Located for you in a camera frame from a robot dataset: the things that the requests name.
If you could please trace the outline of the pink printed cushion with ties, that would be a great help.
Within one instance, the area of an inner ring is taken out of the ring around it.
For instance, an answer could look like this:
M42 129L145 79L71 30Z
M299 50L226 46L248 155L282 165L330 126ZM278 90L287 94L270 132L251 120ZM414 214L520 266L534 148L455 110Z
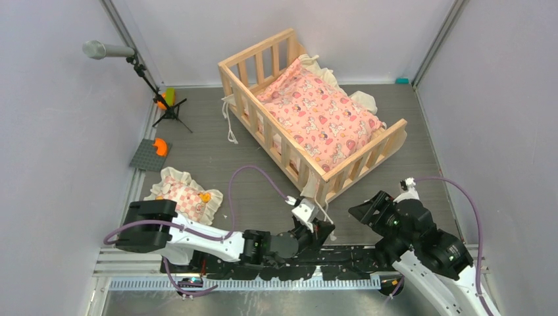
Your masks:
M301 59L295 59L256 98L326 171L371 141L375 131L388 128L364 105L311 72ZM234 98L224 96L223 101L224 115L234 115L224 110ZM326 214L330 203L320 204L307 191L300 193Z

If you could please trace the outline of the wooden slatted pet bed frame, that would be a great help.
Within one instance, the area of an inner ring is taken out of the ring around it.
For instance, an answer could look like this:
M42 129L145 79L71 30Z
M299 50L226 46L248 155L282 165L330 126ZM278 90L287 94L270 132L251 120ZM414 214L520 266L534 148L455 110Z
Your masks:
M295 30L288 28L219 62L224 94L234 98L224 110L234 113L297 189L307 191L320 204L330 203L401 148L407 138L407 121L400 119L389 128L380 128L338 167L322 169L256 98L285 71L280 66L282 42L289 62L305 52Z

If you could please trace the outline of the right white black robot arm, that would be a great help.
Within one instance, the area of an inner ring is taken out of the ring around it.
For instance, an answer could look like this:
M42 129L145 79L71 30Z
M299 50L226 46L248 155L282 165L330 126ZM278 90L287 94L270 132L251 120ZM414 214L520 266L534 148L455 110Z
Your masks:
M467 247L437 227L414 188L397 197L380 191L348 212L382 237L372 262L399 272L440 314L499 315Z

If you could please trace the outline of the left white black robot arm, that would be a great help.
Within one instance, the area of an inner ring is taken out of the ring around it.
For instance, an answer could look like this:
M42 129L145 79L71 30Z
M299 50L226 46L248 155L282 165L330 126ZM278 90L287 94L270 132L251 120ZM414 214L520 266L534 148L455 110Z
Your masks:
M206 253L228 263L281 267L305 250L319 249L335 225L317 217L306 198L289 198L294 227L272 234L261 230L225 231L195 222L176 211L169 199L135 201L124 224L104 239L107 245L132 253L156 253L192 273Z

